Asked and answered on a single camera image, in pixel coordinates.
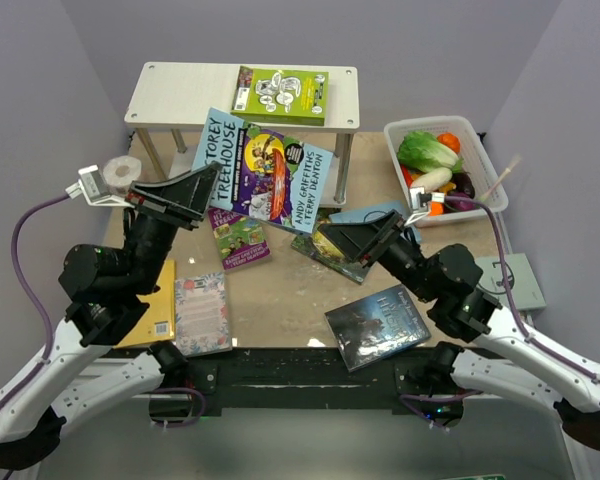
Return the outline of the purple Treehouse paperback book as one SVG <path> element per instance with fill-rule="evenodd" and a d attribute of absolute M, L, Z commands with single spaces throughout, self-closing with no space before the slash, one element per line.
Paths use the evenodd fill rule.
<path fill-rule="evenodd" d="M 251 266 L 270 257 L 271 251 L 258 221 L 219 208 L 210 208 L 208 217 L 225 271 Z"/>

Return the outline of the blue Treehouse paperback book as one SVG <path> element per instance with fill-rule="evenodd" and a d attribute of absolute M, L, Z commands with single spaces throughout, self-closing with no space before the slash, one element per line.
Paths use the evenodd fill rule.
<path fill-rule="evenodd" d="M 211 108 L 192 168 L 220 166 L 212 207 L 309 234 L 332 159 L 328 150 Z"/>

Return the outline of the dark glossy hardcover book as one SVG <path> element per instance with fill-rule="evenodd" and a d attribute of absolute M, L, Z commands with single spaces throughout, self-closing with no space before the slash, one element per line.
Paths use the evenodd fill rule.
<path fill-rule="evenodd" d="M 430 339 L 406 287 L 396 285 L 325 313 L 348 371 Z"/>

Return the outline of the green cartoon paperback book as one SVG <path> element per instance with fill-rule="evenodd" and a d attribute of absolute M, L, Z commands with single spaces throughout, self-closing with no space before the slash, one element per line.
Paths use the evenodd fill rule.
<path fill-rule="evenodd" d="M 242 65 L 231 114 L 251 122 L 325 124 L 329 73 Z"/>

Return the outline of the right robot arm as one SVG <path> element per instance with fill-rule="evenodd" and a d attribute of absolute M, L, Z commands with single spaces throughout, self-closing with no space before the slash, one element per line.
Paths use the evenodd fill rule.
<path fill-rule="evenodd" d="M 510 305 L 481 290 L 482 270 L 465 246 L 448 245 L 426 257 L 408 230 L 397 211 L 319 228 L 347 260 L 380 264 L 431 304 L 427 315 L 445 335 L 498 355 L 489 364 L 464 346 L 442 343 L 425 369 L 432 390 L 457 386 L 546 409 L 565 434 L 600 451 L 600 363 L 528 326 Z"/>

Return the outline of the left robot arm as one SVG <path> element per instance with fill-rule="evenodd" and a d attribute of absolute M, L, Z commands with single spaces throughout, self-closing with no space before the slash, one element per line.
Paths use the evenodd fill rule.
<path fill-rule="evenodd" d="M 129 363 L 86 383 L 77 376 L 107 354 L 148 311 L 147 296 L 179 229 L 198 226 L 221 167 L 212 163 L 158 182 L 133 182 L 112 194 L 97 166 L 80 170 L 65 190 L 96 207 L 124 210 L 119 248 L 79 244 L 67 253 L 59 282 L 70 303 L 47 324 L 41 350 L 0 389 L 0 469 L 28 469 L 91 417 L 139 394 L 185 394 L 198 412 L 205 397 L 186 386 L 188 363 L 171 342 L 158 341 Z"/>

